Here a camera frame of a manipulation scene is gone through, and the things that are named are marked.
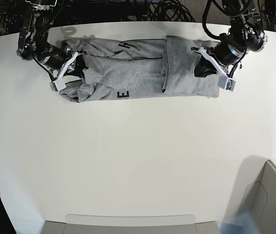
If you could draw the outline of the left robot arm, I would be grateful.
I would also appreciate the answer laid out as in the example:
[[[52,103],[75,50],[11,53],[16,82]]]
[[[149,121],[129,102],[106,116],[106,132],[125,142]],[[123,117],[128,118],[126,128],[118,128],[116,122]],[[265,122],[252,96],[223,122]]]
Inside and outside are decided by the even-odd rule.
[[[214,4],[220,12],[230,17],[229,33],[218,36],[207,28],[207,16]],[[212,39],[219,40],[215,47],[207,49],[207,54],[213,57],[221,68],[232,66],[228,77],[232,78],[241,61],[249,51],[259,52],[267,42],[263,22],[252,0],[223,0],[220,6],[215,0],[207,1],[202,16],[204,32]]]

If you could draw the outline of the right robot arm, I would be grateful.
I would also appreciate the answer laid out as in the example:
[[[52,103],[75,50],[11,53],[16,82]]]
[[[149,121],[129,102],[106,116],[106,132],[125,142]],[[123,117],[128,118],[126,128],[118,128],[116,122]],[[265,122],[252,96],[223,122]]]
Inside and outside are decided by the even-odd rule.
[[[61,76],[84,78],[86,69],[82,51],[73,48],[68,40],[60,47],[50,44],[49,29],[64,7],[64,0],[27,0],[20,30],[17,55],[23,60],[33,60],[56,81]]]

